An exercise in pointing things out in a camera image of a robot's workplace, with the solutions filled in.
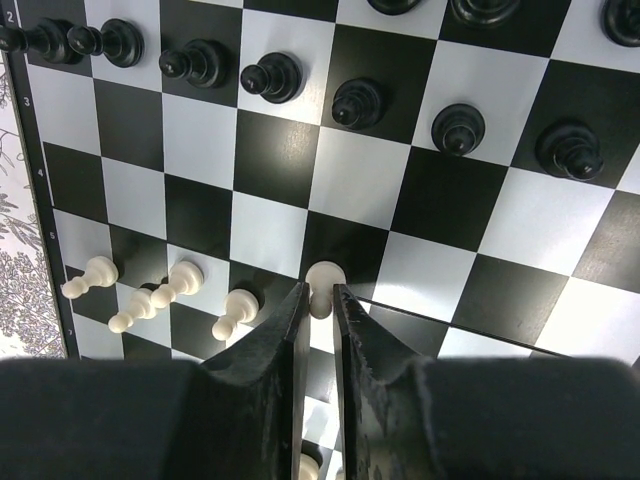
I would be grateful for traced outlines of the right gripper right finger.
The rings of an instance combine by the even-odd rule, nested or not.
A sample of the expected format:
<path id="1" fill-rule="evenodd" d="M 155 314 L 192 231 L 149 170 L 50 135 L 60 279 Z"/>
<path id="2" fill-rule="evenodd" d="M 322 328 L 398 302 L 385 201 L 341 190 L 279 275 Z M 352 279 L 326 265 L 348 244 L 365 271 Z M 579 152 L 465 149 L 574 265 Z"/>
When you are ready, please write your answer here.
<path id="1" fill-rule="evenodd" d="M 606 358 L 421 355 L 333 289 L 348 479 L 635 479 L 639 375 Z"/>

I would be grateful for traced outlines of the black and grey chessboard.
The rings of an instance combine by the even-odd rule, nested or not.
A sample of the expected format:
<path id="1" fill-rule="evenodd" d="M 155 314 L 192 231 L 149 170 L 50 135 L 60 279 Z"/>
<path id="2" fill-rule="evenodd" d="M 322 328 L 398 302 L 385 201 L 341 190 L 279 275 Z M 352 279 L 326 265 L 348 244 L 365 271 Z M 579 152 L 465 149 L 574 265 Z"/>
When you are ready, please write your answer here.
<path id="1" fill-rule="evenodd" d="M 203 359 L 235 288 L 268 316 L 316 262 L 432 357 L 639 360 L 639 33 L 611 1 L 6 1 L 136 25 L 145 55 L 16 52 L 16 100 L 77 359 Z"/>

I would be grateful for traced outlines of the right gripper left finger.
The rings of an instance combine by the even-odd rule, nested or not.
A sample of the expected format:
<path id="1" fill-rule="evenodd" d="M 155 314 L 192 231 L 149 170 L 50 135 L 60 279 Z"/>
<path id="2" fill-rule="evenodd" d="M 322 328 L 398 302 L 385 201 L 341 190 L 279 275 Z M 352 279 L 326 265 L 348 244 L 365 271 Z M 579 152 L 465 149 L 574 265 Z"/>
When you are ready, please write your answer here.
<path id="1" fill-rule="evenodd" d="M 5 479 L 295 479 L 310 288 L 212 358 L 1 364 Z"/>

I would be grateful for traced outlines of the white pawn small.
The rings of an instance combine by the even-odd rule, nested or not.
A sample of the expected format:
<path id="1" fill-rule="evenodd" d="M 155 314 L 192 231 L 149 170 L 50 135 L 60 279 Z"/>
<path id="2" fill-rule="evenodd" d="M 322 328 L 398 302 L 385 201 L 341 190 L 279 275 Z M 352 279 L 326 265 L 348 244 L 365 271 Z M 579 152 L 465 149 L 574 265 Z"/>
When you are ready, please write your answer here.
<path id="1" fill-rule="evenodd" d="M 327 318 L 333 309 L 333 286 L 346 283 L 344 270 L 334 262 L 320 261 L 309 268 L 305 282 L 311 289 L 311 315 L 316 319 Z"/>

